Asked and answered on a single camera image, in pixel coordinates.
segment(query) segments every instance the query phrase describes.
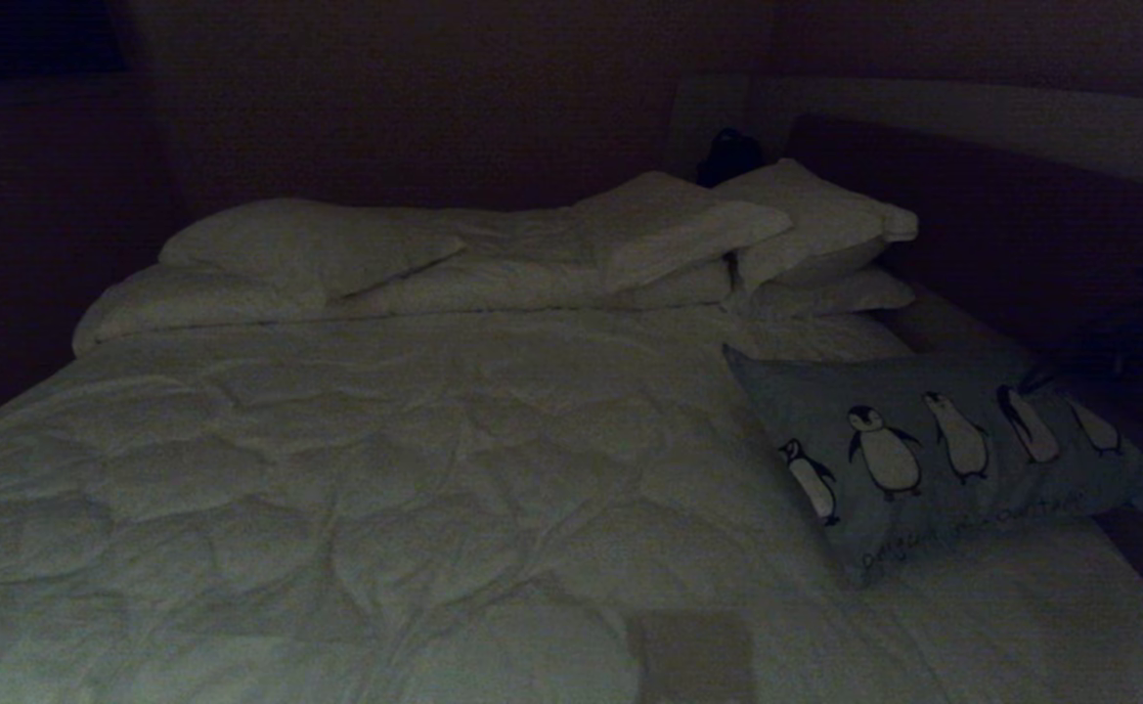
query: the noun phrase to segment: white comforter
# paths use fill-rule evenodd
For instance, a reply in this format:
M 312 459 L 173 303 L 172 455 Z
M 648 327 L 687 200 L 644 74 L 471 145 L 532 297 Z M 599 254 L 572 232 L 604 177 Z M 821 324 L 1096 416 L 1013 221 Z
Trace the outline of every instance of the white comforter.
M 903 352 L 714 307 L 106 343 L 0 410 L 0 701 L 725 701 L 670 677 L 708 650 L 737 701 L 1143 701 L 1089 525 L 841 584 L 724 342 Z

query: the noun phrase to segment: dark window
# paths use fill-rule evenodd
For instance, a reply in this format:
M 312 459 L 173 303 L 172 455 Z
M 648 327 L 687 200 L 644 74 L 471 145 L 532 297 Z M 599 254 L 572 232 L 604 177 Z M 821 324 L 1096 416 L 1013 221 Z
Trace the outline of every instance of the dark window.
M 105 0 L 0 0 L 0 80 L 123 69 Z

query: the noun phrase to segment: penguin pillow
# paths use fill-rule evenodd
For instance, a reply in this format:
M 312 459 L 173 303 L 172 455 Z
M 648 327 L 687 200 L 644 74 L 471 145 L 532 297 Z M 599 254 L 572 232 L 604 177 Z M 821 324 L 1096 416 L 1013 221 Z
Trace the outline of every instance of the penguin pillow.
M 1143 511 L 1143 454 L 1012 355 L 760 362 L 725 347 L 849 578 L 974 531 Z

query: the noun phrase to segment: black bag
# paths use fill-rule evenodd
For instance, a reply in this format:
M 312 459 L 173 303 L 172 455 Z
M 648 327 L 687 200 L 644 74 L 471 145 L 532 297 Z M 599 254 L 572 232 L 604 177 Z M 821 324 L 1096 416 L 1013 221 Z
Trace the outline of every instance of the black bag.
M 762 166 L 762 145 L 758 139 L 728 128 L 714 137 L 706 160 L 697 165 L 697 186 L 714 187 L 759 166 Z

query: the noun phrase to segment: penguin print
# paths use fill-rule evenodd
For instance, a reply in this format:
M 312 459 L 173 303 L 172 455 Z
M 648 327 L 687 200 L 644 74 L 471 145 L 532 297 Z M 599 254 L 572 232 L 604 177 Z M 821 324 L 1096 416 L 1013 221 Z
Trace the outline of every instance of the penguin print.
M 1028 403 L 1015 389 L 1009 386 L 997 389 L 997 405 L 1001 407 L 1001 415 L 1009 421 L 1014 437 L 1018 438 L 1018 445 L 1026 450 L 1031 463 L 1045 464 L 1058 458 L 1058 439 L 1053 435 L 1045 421 L 1040 419 L 1040 415 L 1031 403 Z
M 1093 443 L 1093 449 L 1097 450 L 1098 456 L 1105 455 L 1108 451 L 1114 451 L 1116 455 L 1122 454 L 1122 435 L 1117 427 L 1094 411 L 1086 409 L 1074 398 L 1063 393 L 1062 400 L 1071 406 L 1071 410 L 1076 414 L 1076 423 L 1079 423 L 1079 427 L 1084 430 L 1085 437 L 1088 437 L 1088 441 Z
M 796 438 L 781 447 L 781 451 L 784 451 L 784 457 L 788 459 L 789 471 L 798 478 L 799 485 L 809 497 L 809 503 L 814 504 L 815 512 L 822 518 L 822 525 L 839 525 L 840 518 L 836 515 L 836 491 L 831 490 L 828 483 L 836 481 L 833 473 L 809 458 Z
M 922 443 L 905 431 L 888 427 L 880 411 L 870 406 L 854 406 L 849 409 L 849 426 L 855 431 L 854 440 L 849 441 L 849 463 L 862 450 L 871 481 L 884 491 L 885 501 L 893 501 L 894 495 L 904 491 L 914 496 L 924 494 L 919 490 L 924 472 L 914 451 L 905 442 L 914 442 L 920 447 Z
M 988 478 L 988 432 L 970 423 L 942 393 L 924 393 L 924 403 L 937 419 L 937 442 L 945 443 L 958 481 L 966 486 L 968 478 Z

